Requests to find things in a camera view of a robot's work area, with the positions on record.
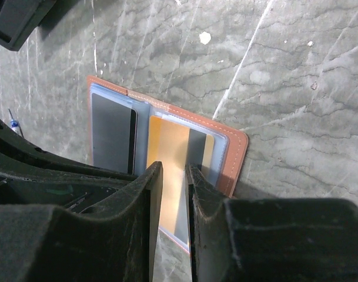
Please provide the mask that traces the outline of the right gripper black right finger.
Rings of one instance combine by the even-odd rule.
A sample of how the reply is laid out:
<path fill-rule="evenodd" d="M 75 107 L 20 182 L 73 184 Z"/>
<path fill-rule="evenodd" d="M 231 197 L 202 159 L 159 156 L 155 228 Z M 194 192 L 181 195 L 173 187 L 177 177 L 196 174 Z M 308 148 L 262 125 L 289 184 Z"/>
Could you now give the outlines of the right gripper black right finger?
<path fill-rule="evenodd" d="M 232 199 L 185 175 L 193 281 L 358 281 L 353 202 Z"/>

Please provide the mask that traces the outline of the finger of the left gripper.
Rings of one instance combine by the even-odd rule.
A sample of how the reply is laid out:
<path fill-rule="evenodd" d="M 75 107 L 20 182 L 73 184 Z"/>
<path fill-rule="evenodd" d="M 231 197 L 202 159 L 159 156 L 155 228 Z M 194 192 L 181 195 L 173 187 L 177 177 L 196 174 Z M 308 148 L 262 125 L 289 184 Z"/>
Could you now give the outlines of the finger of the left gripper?
<path fill-rule="evenodd" d="M 44 151 L 0 120 L 0 204 L 54 204 L 82 213 L 135 179 Z"/>

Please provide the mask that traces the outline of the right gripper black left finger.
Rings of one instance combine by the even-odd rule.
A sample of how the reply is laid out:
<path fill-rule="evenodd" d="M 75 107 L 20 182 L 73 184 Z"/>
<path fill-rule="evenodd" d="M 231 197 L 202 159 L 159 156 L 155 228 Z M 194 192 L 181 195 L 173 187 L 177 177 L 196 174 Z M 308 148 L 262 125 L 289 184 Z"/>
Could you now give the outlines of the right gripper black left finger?
<path fill-rule="evenodd" d="M 0 204 L 0 281 L 151 281 L 161 162 L 81 214 Z"/>

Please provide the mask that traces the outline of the orange leather card holder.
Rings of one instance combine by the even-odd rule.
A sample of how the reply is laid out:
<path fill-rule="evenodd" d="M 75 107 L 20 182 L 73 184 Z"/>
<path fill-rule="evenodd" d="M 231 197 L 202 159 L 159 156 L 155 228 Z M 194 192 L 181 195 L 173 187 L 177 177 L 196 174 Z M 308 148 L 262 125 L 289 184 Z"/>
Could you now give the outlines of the orange leather card holder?
<path fill-rule="evenodd" d="M 92 163 L 92 94 L 95 93 L 127 106 L 135 110 L 137 114 L 134 171 L 132 174 L 139 176 L 151 165 L 147 164 L 149 121 L 150 117 L 157 116 L 214 137 L 215 143 L 209 174 L 208 176 L 202 174 L 223 194 L 229 197 L 233 195 L 248 145 L 248 137 L 245 133 L 142 93 L 112 84 L 96 76 L 89 76 L 87 84 Z M 189 248 L 189 235 L 188 242 L 184 243 L 161 225 L 160 227 L 185 250 Z"/>

